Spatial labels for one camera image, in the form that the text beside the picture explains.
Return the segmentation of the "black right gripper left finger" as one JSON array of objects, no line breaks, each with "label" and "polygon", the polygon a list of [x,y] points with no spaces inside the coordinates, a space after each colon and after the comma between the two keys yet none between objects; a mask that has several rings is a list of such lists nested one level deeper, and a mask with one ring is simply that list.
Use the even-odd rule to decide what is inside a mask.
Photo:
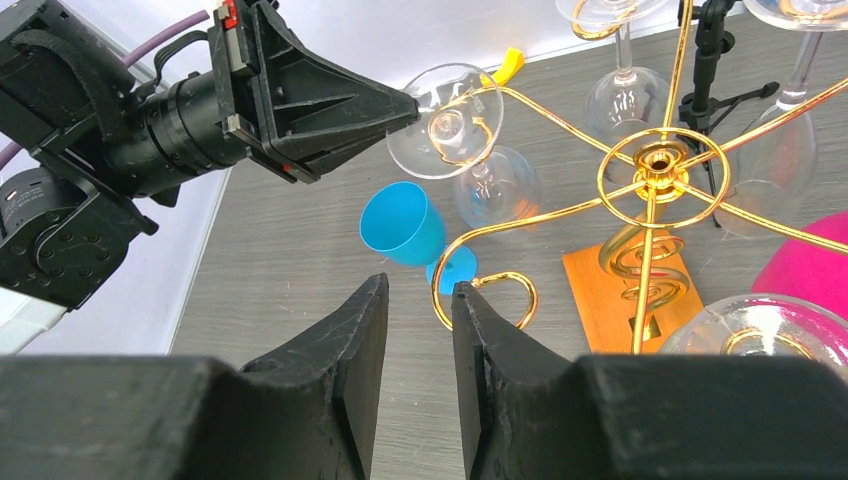
[{"label": "black right gripper left finger", "polygon": [[389,279],[234,368],[213,357],[6,356],[5,479],[366,479]]}]

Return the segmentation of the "clear patterned wine glass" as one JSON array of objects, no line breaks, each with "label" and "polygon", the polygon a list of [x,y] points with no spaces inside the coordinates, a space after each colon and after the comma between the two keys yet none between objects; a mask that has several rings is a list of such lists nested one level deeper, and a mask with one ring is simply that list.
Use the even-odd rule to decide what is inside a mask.
[{"label": "clear patterned wine glass", "polygon": [[704,307],[671,334],[661,354],[797,356],[847,379],[847,322],[795,297],[756,293]]}]

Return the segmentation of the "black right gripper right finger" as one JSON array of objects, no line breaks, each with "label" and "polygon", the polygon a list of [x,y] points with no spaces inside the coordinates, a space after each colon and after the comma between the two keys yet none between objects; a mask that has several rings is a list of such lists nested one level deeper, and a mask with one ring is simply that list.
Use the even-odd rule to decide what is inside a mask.
[{"label": "black right gripper right finger", "polygon": [[451,302],[469,479],[843,479],[847,387],[792,357],[567,360],[469,283]]}]

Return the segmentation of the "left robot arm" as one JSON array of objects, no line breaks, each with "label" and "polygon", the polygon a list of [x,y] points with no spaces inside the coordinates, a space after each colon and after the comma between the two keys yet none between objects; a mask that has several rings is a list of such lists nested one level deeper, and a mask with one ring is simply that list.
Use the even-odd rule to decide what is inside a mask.
[{"label": "left robot arm", "polygon": [[168,354],[227,172],[312,184],[419,119],[311,52],[274,1],[217,1],[120,54],[60,1],[1,11],[1,350]]}]

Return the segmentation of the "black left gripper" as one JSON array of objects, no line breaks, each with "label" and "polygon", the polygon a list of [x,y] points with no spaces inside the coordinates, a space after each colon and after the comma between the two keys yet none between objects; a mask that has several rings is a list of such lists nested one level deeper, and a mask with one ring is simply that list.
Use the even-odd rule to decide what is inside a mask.
[{"label": "black left gripper", "polygon": [[[290,183],[315,183],[420,119],[409,94],[310,51],[268,3],[254,5],[253,21],[253,4],[215,1],[207,30],[220,128],[246,158]],[[355,141],[301,160],[270,143],[317,137]]]}]

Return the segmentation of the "blue plastic wine glass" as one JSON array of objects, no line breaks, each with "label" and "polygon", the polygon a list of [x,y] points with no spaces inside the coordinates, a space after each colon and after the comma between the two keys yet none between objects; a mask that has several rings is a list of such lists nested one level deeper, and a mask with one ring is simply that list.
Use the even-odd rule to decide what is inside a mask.
[{"label": "blue plastic wine glass", "polygon": [[469,282],[477,274],[476,255],[462,246],[435,278],[438,260],[448,247],[447,229],[440,211],[417,183],[395,182],[376,192],[360,215],[359,235],[365,246],[390,261],[423,268],[428,284],[441,295],[452,294],[455,284]]}]

